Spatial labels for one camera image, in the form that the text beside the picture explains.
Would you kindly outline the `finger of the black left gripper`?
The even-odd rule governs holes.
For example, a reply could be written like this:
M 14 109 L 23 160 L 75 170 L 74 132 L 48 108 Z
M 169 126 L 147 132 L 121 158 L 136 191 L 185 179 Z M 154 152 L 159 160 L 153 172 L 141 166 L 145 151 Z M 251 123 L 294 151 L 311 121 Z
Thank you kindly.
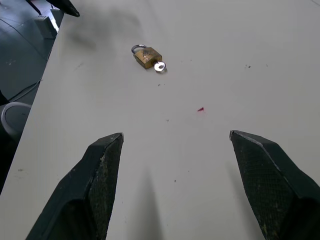
M 46 0 L 48 3 L 52 4 L 54 7 L 60 9 L 65 14 L 68 14 L 73 17 L 79 17 L 80 13 L 77 11 L 75 6 L 71 3 L 70 0 Z

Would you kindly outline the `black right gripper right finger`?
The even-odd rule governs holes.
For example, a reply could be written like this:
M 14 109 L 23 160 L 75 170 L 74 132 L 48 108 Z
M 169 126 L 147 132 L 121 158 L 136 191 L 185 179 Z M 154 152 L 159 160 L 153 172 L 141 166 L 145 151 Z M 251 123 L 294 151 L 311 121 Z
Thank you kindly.
M 229 134 L 243 188 L 267 240 L 320 238 L 320 187 L 275 142 L 232 130 Z

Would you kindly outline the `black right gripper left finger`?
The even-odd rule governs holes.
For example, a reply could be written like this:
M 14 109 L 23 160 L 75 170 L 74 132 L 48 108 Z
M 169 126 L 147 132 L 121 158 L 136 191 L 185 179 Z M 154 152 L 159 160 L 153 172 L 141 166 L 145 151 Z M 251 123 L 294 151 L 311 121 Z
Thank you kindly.
M 116 195 L 124 136 L 92 143 L 60 180 L 27 235 L 28 240 L 104 240 Z

